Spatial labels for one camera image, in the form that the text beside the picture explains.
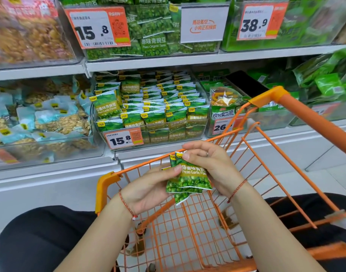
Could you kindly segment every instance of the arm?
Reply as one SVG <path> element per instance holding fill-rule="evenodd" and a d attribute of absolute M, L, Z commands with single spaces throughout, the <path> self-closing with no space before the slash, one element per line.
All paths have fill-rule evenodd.
<path fill-rule="evenodd" d="M 155 167 L 121 190 L 125 203 L 139 215 L 167 199 L 166 180 L 182 167 Z M 110 272 L 133 226 L 132 214 L 116 194 L 55 272 Z"/>
<path fill-rule="evenodd" d="M 183 159 L 207 169 L 214 186 L 226 197 L 244 181 L 222 147 L 205 141 L 183 147 L 189 149 Z M 260 272 L 325 272 L 248 182 L 231 204 Z"/>

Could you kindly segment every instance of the right hand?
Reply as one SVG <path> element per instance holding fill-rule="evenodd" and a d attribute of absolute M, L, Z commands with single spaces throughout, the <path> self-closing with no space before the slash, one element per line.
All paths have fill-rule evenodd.
<path fill-rule="evenodd" d="M 224 196 L 230 197 L 244 181 L 224 148 L 206 141 L 192 141 L 183 145 L 187 151 L 183 159 L 205 168 L 215 188 Z"/>

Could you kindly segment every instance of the forearm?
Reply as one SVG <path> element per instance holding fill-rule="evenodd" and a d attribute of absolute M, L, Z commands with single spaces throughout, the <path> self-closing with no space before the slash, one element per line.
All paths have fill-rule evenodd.
<path fill-rule="evenodd" d="M 249 183 L 231 204 L 260 272 L 325 272 Z"/>
<path fill-rule="evenodd" d="M 111 271 L 131 223 L 132 215 L 117 194 L 55 272 Z"/>

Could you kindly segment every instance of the leg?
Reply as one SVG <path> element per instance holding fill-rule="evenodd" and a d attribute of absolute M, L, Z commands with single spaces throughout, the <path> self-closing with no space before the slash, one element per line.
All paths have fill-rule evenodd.
<path fill-rule="evenodd" d="M 52 272 L 94 222 L 94 212 L 64 206 L 30 210 L 0 234 L 0 272 Z"/>
<path fill-rule="evenodd" d="M 346 210 L 346 196 L 332 193 L 326 193 L 326 195 L 339 209 Z M 324 216 L 333 213 L 333 210 L 328 207 L 318 194 L 298 195 L 293 198 L 312 221 L 323 219 Z M 278 199 L 268 198 L 266 202 L 270 204 Z M 287 198 L 271 207 L 278 216 L 296 210 L 295 206 Z M 300 213 L 283 217 L 281 221 L 287 228 L 307 223 Z M 346 242 L 346 230 L 331 224 L 318 226 L 318 229 L 310 228 L 297 231 L 293 235 L 305 248 L 323 246 L 339 241 Z M 319 263 L 327 272 L 346 272 L 346 258 L 319 261 Z"/>

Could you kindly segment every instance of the price tag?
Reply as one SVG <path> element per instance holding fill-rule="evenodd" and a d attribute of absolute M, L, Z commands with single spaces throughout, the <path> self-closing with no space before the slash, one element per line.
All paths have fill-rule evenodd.
<path fill-rule="evenodd" d="M 8 152 L 0 150 L 0 165 L 19 163 L 18 160 Z"/>
<path fill-rule="evenodd" d="M 123 7 L 66 8 L 65 12 L 82 49 L 130 46 Z"/>
<path fill-rule="evenodd" d="M 287 2 L 246 4 L 237 40 L 275 39 L 283 22 Z"/>
<path fill-rule="evenodd" d="M 239 126 L 240 122 L 242 121 L 245 114 L 241 114 L 237 117 L 236 121 L 232 123 L 231 127 L 227 130 L 228 132 L 232 131 L 233 128 L 236 128 Z M 226 127 L 229 125 L 230 121 L 233 117 L 226 117 L 221 119 L 216 119 L 215 124 L 213 125 L 212 134 L 221 134 L 226 129 Z"/>
<path fill-rule="evenodd" d="M 181 43 L 222 41 L 229 5 L 182 6 Z"/>
<path fill-rule="evenodd" d="M 317 114 L 326 117 L 330 115 L 339 106 L 339 104 L 340 102 L 315 105 L 314 107 L 312 107 L 312 110 L 315 111 Z"/>
<path fill-rule="evenodd" d="M 140 127 L 104 133 L 104 136 L 111 150 L 144 144 Z"/>

